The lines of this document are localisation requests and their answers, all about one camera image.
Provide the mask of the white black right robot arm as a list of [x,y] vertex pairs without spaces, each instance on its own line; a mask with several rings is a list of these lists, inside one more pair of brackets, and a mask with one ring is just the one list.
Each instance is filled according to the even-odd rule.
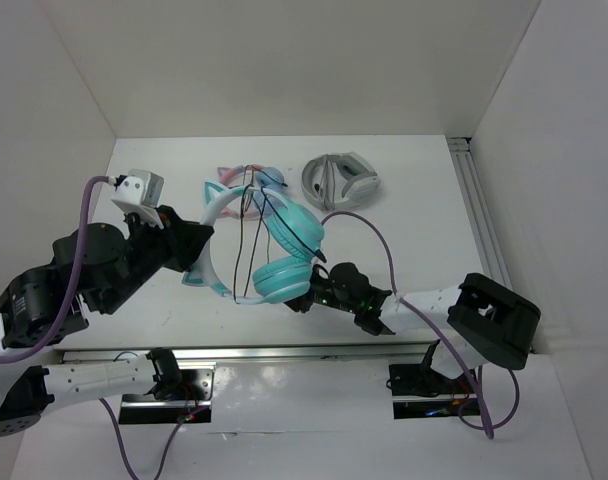
[[412,329],[447,330],[468,368],[487,363],[519,371],[527,358],[541,318],[531,301],[480,273],[469,273],[454,287],[415,293],[394,293],[370,284],[350,262],[326,275],[313,267],[307,293],[286,302],[298,313],[314,305],[353,316],[362,331],[392,336]]

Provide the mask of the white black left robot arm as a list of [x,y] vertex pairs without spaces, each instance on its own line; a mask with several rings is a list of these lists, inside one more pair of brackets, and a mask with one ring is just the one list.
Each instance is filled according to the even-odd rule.
[[169,348],[82,367],[43,362],[88,327],[86,311],[112,315],[159,270],[184,273],[198,260],[213,227],[183,220],[169,206],[154,211],[158,226],[126,214],[126,233],[85,222],[54,241],[48,264],[18,275],[0,295],[0,437],[76,403],[119,394],[166,400],[180,390],[182,373]]

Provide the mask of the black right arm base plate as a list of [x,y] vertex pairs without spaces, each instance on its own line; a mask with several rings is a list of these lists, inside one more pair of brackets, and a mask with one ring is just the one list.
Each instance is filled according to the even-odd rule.
[[419,364],[391,364],[385,385],[395,420],[479,416],[477,396],[467,377],[452,380]]

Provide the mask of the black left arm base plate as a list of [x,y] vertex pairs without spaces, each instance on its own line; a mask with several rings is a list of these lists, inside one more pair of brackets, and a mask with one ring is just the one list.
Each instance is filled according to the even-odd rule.
[[207,424],[212,417],[214,364],[180,365],[182,382],[160,399],[153,394],[122,396],[120,425],[171,425],[182,418],[186,424]]

